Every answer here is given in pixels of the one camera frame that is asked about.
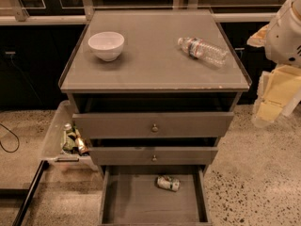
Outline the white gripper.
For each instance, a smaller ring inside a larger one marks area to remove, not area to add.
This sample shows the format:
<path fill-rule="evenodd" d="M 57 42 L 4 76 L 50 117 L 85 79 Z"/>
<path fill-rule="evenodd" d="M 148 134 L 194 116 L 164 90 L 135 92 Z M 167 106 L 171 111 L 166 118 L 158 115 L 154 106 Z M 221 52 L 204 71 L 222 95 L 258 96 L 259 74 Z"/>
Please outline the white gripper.
<path fill-rule="evenodd" d="M 264 47 L 268 25 L 249 37 L 246 44 Z M 289 65 L 278 65 L 266 76 L 263 94 L 253 105 L 252 123 L 263 128 L 274 123 L 280 114 L 289 116 L 301 100 L 301 69 Z"/>

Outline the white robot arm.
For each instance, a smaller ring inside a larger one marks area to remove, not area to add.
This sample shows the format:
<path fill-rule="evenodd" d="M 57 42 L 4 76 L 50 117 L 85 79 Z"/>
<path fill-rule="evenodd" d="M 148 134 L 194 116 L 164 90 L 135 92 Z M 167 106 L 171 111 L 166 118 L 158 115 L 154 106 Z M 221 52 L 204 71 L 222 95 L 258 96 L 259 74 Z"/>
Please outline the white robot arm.
<path fill-rule="evenodd" d="M 253 106 L 252 122 L 265 127 L 280 115 L 288 117 L 301 101 L 301 0 L 286 0 L 247 44 L 263 47 L 276 63 L 271 72 L 262 72 Z"/>

